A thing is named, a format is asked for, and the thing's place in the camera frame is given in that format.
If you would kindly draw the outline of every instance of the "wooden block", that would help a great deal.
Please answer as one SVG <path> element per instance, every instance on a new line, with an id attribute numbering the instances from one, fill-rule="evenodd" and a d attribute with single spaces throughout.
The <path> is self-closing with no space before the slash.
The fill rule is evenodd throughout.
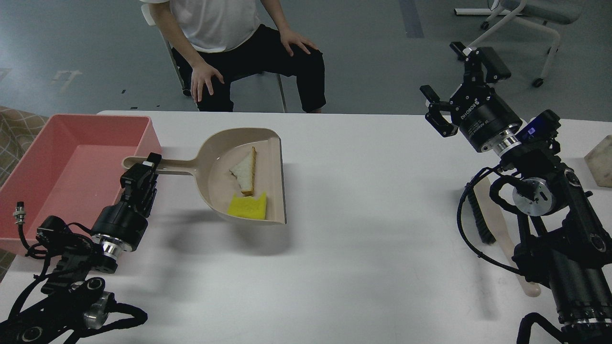
<path id="1" fill-rule="evenodd" d="M 612 135 L 606 136 L 584 157 L 595 182 L 599 186 L 612 187 Z"/>

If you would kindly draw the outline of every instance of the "yellow sponge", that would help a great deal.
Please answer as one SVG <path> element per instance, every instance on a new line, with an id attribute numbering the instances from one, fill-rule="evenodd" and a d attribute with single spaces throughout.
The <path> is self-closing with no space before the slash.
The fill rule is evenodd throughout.
<path id="1" fill-rule="evenodd" d="M 262 193 L 259 199 L 252 196 L 236 197 L 234 195 L 229 204 L 228 214 L 232 216 L 245 217 L 247 219 L 266 219 L 266 193 Z"/>

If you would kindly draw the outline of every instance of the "hand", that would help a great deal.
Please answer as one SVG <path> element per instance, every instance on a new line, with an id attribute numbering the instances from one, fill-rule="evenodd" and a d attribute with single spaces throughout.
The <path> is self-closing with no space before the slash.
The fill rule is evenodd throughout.
<path id="1" fill-rule="evenodd" d="M 212 78 L 217 77 L 222 84 L 225 84 L 223 80 L 223 75 L 213 66 L 202 60 L 201 63 L 198 63 L 195 66 L 192 66 L 192 97 L 193 101 L 196 103 L 202 101 L 202 92 L 204 92 L 204 84 L 208 87 L 208 93 L 213 95 L 214 91 L 212 89 Z"/>
<path id="2" fill-rule="evenodd" d="M 304 50 L 304 52 L 309 55 L 310 51 L 308 50 L 308 48 L 306 48 L 306 45 L 319 50 L 319 48 L 317 48 L 317 46 L 308 38 L 298 34 L 295 31 L 292 31 L 291 29 L 284 29 L 280 31 L 280 41 L 285 47 L 287 53 L 289 53 L 289 56 L 293 56 L 293 50 L 290 46 L 291 44 L 297 45 L 300 49 Z"/>

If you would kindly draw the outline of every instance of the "patterned cushion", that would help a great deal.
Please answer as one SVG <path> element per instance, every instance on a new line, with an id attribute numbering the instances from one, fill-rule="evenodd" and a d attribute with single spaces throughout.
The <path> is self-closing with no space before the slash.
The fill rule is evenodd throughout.
<path id="1" fill-rule="evenodd" d="M 0 185 L 9 177 L 47 118 L 0 107 Z"/>
<path id="2" fill-rule="evenodd" d="M 502 0 L 500 3 L 513 10 L 521 0 Z M 557 24 L 571 24 L 580 17 L 583 6 L 584 0 L 528 0 L 521 13 Z"/>

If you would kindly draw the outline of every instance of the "pink plastic tray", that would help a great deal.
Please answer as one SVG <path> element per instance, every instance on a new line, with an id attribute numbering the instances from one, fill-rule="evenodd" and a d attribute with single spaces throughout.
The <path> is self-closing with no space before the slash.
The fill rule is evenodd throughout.
<path id="1" fill-rule="evenodd" d="M 56 114 L 0 189 L 0 248 L 24 255 L 13 212 L 26 210 L 26 240 L 49 215 L 88 228 L 121 193 L 121 165 L 130 155 L 162 148 L 151 119 L 141 116 Z"/>

